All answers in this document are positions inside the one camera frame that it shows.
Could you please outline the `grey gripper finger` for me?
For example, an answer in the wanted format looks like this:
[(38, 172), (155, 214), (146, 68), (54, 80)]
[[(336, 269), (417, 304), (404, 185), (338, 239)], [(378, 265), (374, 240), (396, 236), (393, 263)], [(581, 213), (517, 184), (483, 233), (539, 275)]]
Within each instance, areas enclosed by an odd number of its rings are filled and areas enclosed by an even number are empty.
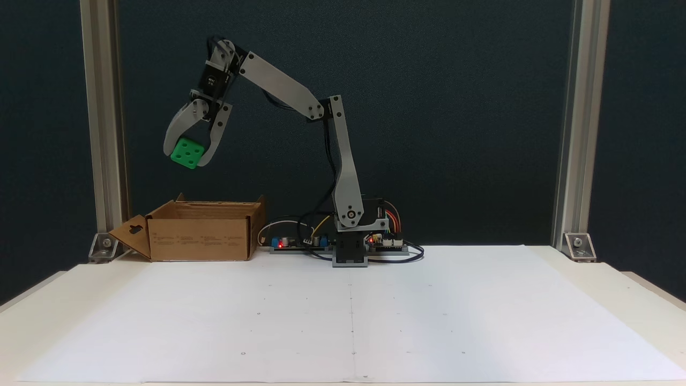
[(208, 102), (204, 99), (194, 99), (186, 103), (172, 118), (163, 142), (163, 152), (166, 156), (171, 156), (179, 139), (187, 130), (203, 120), (208, 112)]
[(204, 167), (209, 163), (209, 161), (211, 161), (211, 159), (213, 159), (213, 156), (219, 147), (223, 132), (225, 131), (228, 118), (232, 112), (232, 107), (233, 106), (230, 103), (223, 103), (218, 109), (218, 112), (214, 116), (209, 130), (209, 147), (199, 159), (197, 166)]

